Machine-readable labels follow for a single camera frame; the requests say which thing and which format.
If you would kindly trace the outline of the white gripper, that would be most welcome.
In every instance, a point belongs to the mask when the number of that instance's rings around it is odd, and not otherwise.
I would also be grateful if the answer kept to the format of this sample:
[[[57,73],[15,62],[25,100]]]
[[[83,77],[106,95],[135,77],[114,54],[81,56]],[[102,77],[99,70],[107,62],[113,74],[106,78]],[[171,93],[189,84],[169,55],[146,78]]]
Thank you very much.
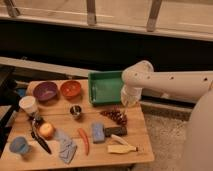
[[[125,107],[133,107],[140,101],[142,89],[124,85],[121,89],[121,102]]]

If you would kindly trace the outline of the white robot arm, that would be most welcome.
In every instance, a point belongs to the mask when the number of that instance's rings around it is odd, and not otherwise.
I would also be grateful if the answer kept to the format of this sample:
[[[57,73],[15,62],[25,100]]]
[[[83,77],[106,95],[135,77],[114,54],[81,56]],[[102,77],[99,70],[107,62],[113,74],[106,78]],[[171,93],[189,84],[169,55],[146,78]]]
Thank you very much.
[[[213,171],[213,71],[155,72],[142,60],[122,72],[121,102],[137,103],[143,89],[191,99],[191,113],[180,162],[180,171]]]

